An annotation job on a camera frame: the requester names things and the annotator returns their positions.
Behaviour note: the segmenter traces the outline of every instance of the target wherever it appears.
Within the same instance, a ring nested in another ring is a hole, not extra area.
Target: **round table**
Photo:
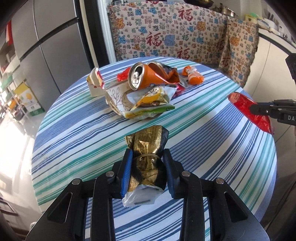
[[[86,76],[67,89],[43,119],[33,150],[32,179],[42,211],[74,178],[90,180],[110,170],[122,159],[125,135],[151,125],[169,130],[174,160],[203,179],[224,178],[260,220],[273,192],[276,151],[272,135],[261,131],[227,99],[233,91],[248,95],[235,82],[211,68],[175,58],[137,58],[100,68],[105,82],[138,61],[159,61],[178,67],[196,66],[205,81],[188,88],[171,103],[175,109],[152,120],[129,120],[106,104],[105,97],[91,97]],[[173,200],[166,188],[153,205],[123,207],[113,201],[119,240],[178,240],[182,200]],[[206,240],[209,240],[207,202]],[[86,238],[90,234],[89,200]]]

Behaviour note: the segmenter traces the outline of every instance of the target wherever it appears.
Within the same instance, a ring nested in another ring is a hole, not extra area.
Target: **plastic bag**
[[[133,150],[133,162],[128,191],[122,203],[126,207],[153,204],[166,186],[166,168],[161,161],[168,140],[168,130],[150,126],[126,136]]]
[[[175,107],[169,104],[169,102],[176,89],[176,85],[155,86],[142,96],[130,111],[124,111],[122,115],[128,119],[143,120],[155,117],[165,111],[173,110]]]
[[[273,134],[273,128],[268,116],[254,115],[250,112],[250,106],[256,104],[255,101],[238,92],[233,92],[229,94],[228,99],[241,113],[243,113],[245,117],[247,117],[256,126],[258,126],[259,129]]]
[[[117,81],[123,81],[128,79],[128,73],[130,71],[131,67],[128,67],[126,70],[124,70],[122,73],[117,74]]]
[[[131,93],[128,93],[126,97],[128,98],[129,102],[132,104],[136,104],[145,94],[147,94],[152,87],[147,87],[145,89],[133,91]]]

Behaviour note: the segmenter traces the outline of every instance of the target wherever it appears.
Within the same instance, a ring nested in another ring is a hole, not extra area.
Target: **floor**
[[[42,113],[22,120],[22,125],[6,114],[0,124],[0,195],[19,214],[19,217],[5,215],[5,218],[25,230],[41,216],[32,186],[31,158],[44,116]]]

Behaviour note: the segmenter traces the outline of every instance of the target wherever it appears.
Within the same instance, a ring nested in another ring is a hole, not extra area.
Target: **cardboard box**
[[[21,99],[22,103],[24,104],[31,116],[38,115],[45,111],[38,103],[38,100],[33,94],[32,90],[25,83],[21,83],[14,90],[14,92]]]

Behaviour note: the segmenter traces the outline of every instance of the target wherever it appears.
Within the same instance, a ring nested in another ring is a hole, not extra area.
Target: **cooking pot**
[[[235,16],[238,16],[238,15],[236,15],[235,12],[232,11],[229,7],[222,7],[220,13],[225,14],[225,15],[230,16],[230,17],[233,17],[233,18],[234,18]]]
[[[214,4],[212,0],[185,0],[185,2],[203,8],[212,7]]]

